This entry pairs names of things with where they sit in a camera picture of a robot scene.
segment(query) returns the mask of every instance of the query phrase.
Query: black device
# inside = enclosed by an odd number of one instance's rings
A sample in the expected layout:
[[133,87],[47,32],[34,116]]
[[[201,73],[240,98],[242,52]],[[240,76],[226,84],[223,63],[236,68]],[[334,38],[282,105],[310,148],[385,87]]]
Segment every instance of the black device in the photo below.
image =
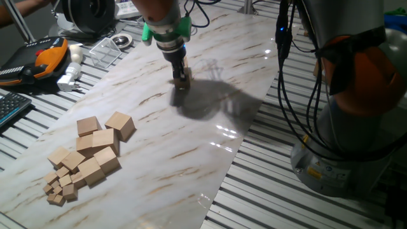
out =
[[31,100],[10,92],[0,99],[0,127],[31,104]]
[[68,22],[85,34],[97,35],[114,20],[114,0],[62,0]]

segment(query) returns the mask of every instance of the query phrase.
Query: small wooden cube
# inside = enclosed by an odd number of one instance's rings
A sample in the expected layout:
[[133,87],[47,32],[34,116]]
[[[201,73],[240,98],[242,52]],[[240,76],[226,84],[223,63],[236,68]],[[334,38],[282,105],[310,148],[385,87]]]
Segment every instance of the small wooden cube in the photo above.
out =
[[51,193],[49,194],[48,198],[46,199],[46,201],[48,201],[48,203],[53,204],[53,200],[55,200],[55,197],[57,196],[57,194]]
[[62,164],[72,173],[76,173],[78,171],[78,165],[84,160],[85,157],[82,154],[73,151],[62,160]]
[[93,155],[101,149],[101,147],[93,147],[93,134],[76,139],[76,151],[86,158],[93,157]]
[[62,191],[61,186],[57,186],[56,188],[53,189],[53,193],[54,193],[54,194],[57,194],[57,195],[60,194],[61,191]]
[[99,121],[97,121],[96,116],[78,120],[76,124],[78,126],[78,135],[80,137],[89,135],[96,130],[102,130],[102,127],[100,126]]
[[47,185],[43,188],[43,190],[45,191],[45,194],[49,195],[49,194],[52,193],[53,188],[52,188],[51,185],[47,184]]
[[120,166],[117,156],[110,147],[106,147],[95,153],[95,159],[105,174]]
[[94,157],[78,165],[78,168],[88,185],[92,185],[105,178],[101,167]]
[[62,166],[57,172],[56,172],[56,174],[57,174],[57,176],[59,177],[59,178],[62,178],[62,177],[64,177],[65,175],[67,175],[67,174],[70,174],[71,172],[69,171],[69,169],[67,169],[65,166]]
[[58,181],[58,176],[56,175],[55,172],[50,172],[49,174],[47,174],[44,177],[44,180],[48,183],[48,184],[52,184],[55,181]]
[[56,169],[60,169],[62,167],[62,160],[68,155],[69,151],[60,146],[50,156],[48,156],[48,160]]
[[71,175],[72,184],[75,185],[75,188],[80,189],[86,185],[85,179],[82,177],[81,172],[77,172]]
[[72,184],[71,175],[65,175],[63,178],[59,179],[59,183],[61,187],[67,186],[68,184]]
[[136,131],[132,117],[117,111],[106,122],[105,127],[113,128],[121,141],[127,141]]
[[96,147],[108,147],[110,146],[115,154],[119,153],[119,139],[117,138],[114,129],[99,130],[93,133],[93,144]]
[[59,181],[55,181],[54,183],[51,184],[52,188],[56,188],[59,186]]
[[66,200],[75,200],[78,198],[78,189],[75,188],[75,185],[69,184],[64,187],[62,195]]
[[62,195],[56,195],[53,199],[53,204],[62,206],[65,203],[65,198]]

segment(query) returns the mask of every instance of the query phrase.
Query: wire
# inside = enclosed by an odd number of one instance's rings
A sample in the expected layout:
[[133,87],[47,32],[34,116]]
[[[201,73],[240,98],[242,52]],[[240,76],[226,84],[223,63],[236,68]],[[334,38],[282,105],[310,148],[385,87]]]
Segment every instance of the wire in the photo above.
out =
[[269,1],[264,1],[264,0],[257,0],[257,1],[254,1],[254,2],[252,3],[252,5],[257,4],[257,3],[271,3],[271,2],[269,2]]
[[221,1],[222,1],[222,0],[213,0],[213,2],[211,2],[211,3],[206,3],[206,2],[197,1],[197,3],[199,3],[199,4],[205,4],[205,5],[212,5],[212,4],[220,3]]
[[206,28],[206,27],[208,27],[209,24],[210,24],[210,20],[209,20],[208,15],[206,14],[205,10],[202,9],[202,7],[201,7],[199,1],[195,0],[194,3],[197,4],[199,10],[201,10],[201,12],[203,13],[203,15],[205,16],[207,23],[206,23],[206,25],[192,25],[192,26],[193,26],[193,27],[196,27],[196,28]]
[[293,42],[293,45],[294,45],[299,51],[301,51],[301,52],[304,52],[304,53],[314,53],[314,52],[317,51],[317,50],[308,50],[308,51],[302,50],[301,48],[298,48],[298,46],[295,44],[294,41],[292,41],[292,42]]

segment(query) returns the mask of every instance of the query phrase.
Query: marble surface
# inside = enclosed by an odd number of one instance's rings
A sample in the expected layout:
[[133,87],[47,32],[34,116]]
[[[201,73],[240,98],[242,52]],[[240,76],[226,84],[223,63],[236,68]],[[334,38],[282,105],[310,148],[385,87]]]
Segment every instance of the marble surface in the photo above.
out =
[[[27,228],[199,228],[277,73],[275,21],[205,9],[211,25],[186,45],[189,91],[174,90],[155,44],[140,44],[0,174],[0,211]],[[192,18],[205,21],[198,10]],[[137,128],[120,143],[121,169],[77,201],[48,205],[46,157],[75,150],[76,120],[103,125],[115,111]]]

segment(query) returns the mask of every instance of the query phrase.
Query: wooden block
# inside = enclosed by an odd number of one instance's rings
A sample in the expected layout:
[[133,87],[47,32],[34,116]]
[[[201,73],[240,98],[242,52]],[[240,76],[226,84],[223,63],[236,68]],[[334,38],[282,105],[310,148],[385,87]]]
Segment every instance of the wooden block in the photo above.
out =
[[76,151],[86,158],[91,158],[101,147],[93,147],[93,134],[76,138]]
[[85,135],[89,135],[96,130],[102,130],[99,122],[97,121],[96,116],[84,118],[82,120],[78,120],[76,122],[78,126],[78,135],[83,137]]
[[57,196],[57,194],[51,193],[49,194],[48,198],[46,199],[46,201],[48,201],[48,203],[53,204],[53,200],[55,200],[55,197]]
[[121,141],[127,141],[136,130],[132,117],[117,111],[106,122],[105,127],[113,128]]
[[62,164],[67,167],[67,169],[69,169],[72,173],[76,173],[78,171],[78,165],[84,160],[85,157],[82,154],[73,151],[70,152],[70,154],[62,160]]
[[82,177],[81,172],[77,172],[71,175],[72,184],[75,185],[75,188],[80,189],[86,185],[85,179]]
[[60,184],[59,184],[59,181],[55,181],[54,183],[51,184],[52,188],[56,188],[56,187],[58,187],[59,185],[60,185]]
[[53,204],[62,206],[65,203],[65,198],[62,195],[56,195],[53,199]]
[[48,156],[48,160],[56,169],[60,169],[62,167],[62,160],[68,155],[69,151],[60,146],[50,156]]
[[68,174],[68,175],[65,175],[63,178],[59,179],[59,183],[60,183],[61,187],[65,187],[68,184],[72,184],[71,175]]
[[94,148],[101,147],[106,148],[110,146],[115,154],[119,153],[119,139],[117,138],[114,129],[99,130],[93,133],[93,145]]
[[58,194],[60,195],[61,191],[62,191],[61,186],[57,186],[56,188],[53,189],[53,193],[54,193],[54,194],[57,194],[57,195],[58,195]]
[[120,166],[117,156],[110,147],[106,147],[95,153],[95,159],[105,174]]
[[49,194],[52,193],[53,188],[52,188],[51,185],[47,184],[47,185],[43,188],[43,190],[45,191],[45,194],[49,195]]
[[50,172],[49,174],[47,174],[44,177],[44,180],[48,183],[48,184],[52,184],[55,181],[58,181],[58,176],[56,175],[55,172]]
[[62,195],[66,200],[75,200],[78,198],[78,189],[75,188],[75,185],[69,184],[64,187]]
[[92,185],[105,178],[105,175],[95,158],[91,158],[83,162],[82,164],[78,165],[78,168],[82,173],[83,179],[85,179],[88,185]]
[[67,174],[70,174],[71,172],[69,171],[69,169],[67,169],[65,166],[62,166],[57,172],[56,172],[56,174],[57,174],[57,176],[59,177],[59,178],[62,178],[62,177],[64,177],[65,175],[67,175]]

